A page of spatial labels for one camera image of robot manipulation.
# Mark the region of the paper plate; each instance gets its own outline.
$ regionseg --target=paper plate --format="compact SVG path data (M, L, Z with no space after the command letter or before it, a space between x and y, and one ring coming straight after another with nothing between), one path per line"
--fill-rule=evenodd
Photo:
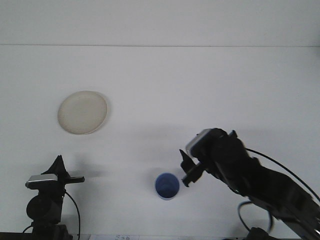
M95 91L78 91L60 105L60 126L72 134L89 134L97 130L107 116L107 103Z

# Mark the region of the white table surface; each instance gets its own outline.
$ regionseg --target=white table surface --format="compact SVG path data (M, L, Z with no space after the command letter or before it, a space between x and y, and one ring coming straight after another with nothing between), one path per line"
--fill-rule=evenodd
M319 79L316 47L0 46L1 231L31 223L25 209L37 192L25 182L62 154L71 175L86 177L67 186L83 234L245 236L237 216L245 199L219 180L203 174L164 201L154 179L166 171L182 178L179 149L219 127L319 193ZM104 94L109 112L98 131L73 135L57 112L81 90ZM250 226L268 224L254 206L243 216ZM67 198L62 222L77 232ZM297 237L278 221L273 236Z

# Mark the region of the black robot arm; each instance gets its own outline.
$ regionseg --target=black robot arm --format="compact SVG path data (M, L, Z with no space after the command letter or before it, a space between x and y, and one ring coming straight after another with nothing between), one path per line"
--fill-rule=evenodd
M186 146L187 154L180 152L186 173L182 181L187 187L206 171L282 220L302 239L320 240L320 207L290 177L250 157L235 131L227 134L219 128L205 129Z

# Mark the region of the black cable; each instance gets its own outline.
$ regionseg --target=black cable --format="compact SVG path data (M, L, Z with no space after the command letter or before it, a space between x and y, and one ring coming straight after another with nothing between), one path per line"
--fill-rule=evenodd
M249 205L249 204L252 204L252 201L244 201L242 203L240 203L238 205L238 216L240 218L240 221L242 222L243 226L250 232L250 228L248 227L248 225L245 223L244 219L242 218L241 216L241 213L240 213L240 209L245 206L245 205ZM273 216L271 215L271 212L268 211L268 216L269 216L269 226L268 226L268 230L267 230L267 233L269 234L272 229L274 228L274 218Z
M31 227L32 227L32 225L26 227L26 228L22 231L22 233L24 234L24 233L25 233L29 228L31 228Z
M67 193L66 190L64 190L64 192L65 192L65 194L67 194L68 197L72 200L72 202L73 202L74 205L75 205L76 211L77 211L77 213L78 213L78 220L79 220L78 240L80 240L80 229L81 229L81 227L80 227L80 212L79 212L79 208L78 208L78 206L77 206L77 204L76 204L76 201L72 198L72 196L71 196L69 193Z
M320 197L315 193L315 191L312 190L311 187L309 187L300 177L298 177L294 172L292 172L291 170L289 170L287 167L285 167L284 165L282 165L280 162L277 162L276 160L272 159L271 157L264 155L263 153L260 153L258 151L246 148L247 151L258 154L266 159L269 159L270 161L274 162L275 164L279 165L280 167L282 167L284 170L286 170L288 173L290 173L292 176L294 176L300 183L302 183L314 196L315 198L320 202Z
M244 205L249 205L252 204L252 201L244 201L242 203L240 203L238 205L238 216L240 218L240 221L242 222L243 226L248 230L248 232L250 232L250 228L247 226L247 224L245 223L245 221L243 220L241 214L240 214L240 209L244 206Z

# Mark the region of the white backdrop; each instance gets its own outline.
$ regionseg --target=white backdrop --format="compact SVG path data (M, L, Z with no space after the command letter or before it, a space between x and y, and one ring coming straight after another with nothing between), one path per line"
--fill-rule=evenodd
M0 229L31 223L25 188L62 154L85 234L245 236L236 207L245 199L204 174L178 196L161 200L154 179L182 178L179 149L204 128L236 130L249 148L281 161L319 186L320 48L0 46ZM58 124L70 94L98 91L105 125L72 135ZM269 168L276 166L260 159ZM267 214L243 211L265 228ZM62 222L77 232L65 199ZM297 237L276 222L274 237Z
M0 0L0 44L320 46L319 0Z

